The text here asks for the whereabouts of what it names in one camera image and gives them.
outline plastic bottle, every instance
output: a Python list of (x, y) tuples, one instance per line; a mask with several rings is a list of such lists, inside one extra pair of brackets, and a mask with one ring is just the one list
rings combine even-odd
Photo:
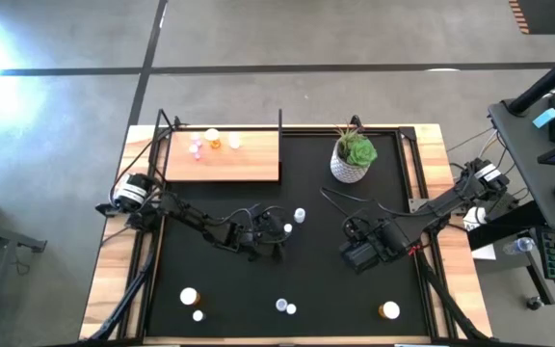
[(535, 248), (535, 241), (532, 238), (521, 237), (506, 244), (502, 250), (505, 254), (515, 255), (530, 252), (533, 248)]

